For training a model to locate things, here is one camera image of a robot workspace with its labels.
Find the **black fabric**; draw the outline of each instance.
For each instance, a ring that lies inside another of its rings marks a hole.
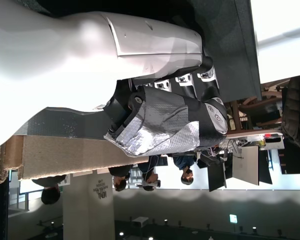
[[[115,177],[125,177],[129,174],[133,165],[125,165],[125,166],[114,166],[109,167],[109,172],[112,176]]]
[[[188,106],[189,122],[199,121],[200,146],[198,147],[211,148],[221,143],[225,136],[216,131],[206,105],[190,97],[183,96],[183,99]]]
[[[300,174],[300,147],[285,138],[284,149],[280,149],[280,163],[285,164],[287,174]]]
[[[55,185],[59,184],[60,182],[62,182],[63,180],[65,180],[66,175],[62,175],[62,176],[48,176],[48,177],[44,177],[44,178],[39,178],[39,179],[33,179],[32,181],[35,184],[38,184],[44,188],[52,188]]]
[[[138,168],[144,174],[151,172],[160,161],[160,155],[149,156],[148,162],[138,163]]]

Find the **white wall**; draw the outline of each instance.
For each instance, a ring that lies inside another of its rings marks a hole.
[[[257,227],[261,235],[277,237],[282,229],[289,238],[300,239],[300,191],[286,190],[168,190],[147,192],[127,189],[114,192],[116,220],[129,217],[155,218],[158,224],[204,229],[211,224],[215,231],[233,232],[229,214],[238,217],[238,225],[251,233]]]
[[[8,219],[8,239],[9,240],[26,240],[43,233],[44,227],[37,226],[39,221],[47,221],[63,215],[63,194],[58,202],[53,205],[44,205],[41,198],[29,201],[29,212],[13,216]],[[54,226],[62,225],[62,217],[53,220]]]
[[[300,0],[252,0],[260,82],[300,75]]]
[[[107,187],[106,197],[99,197]],[[63,238],[66,240],[114,240],[115,219],[112,177],[109,173],[71,178],[63,187]]]

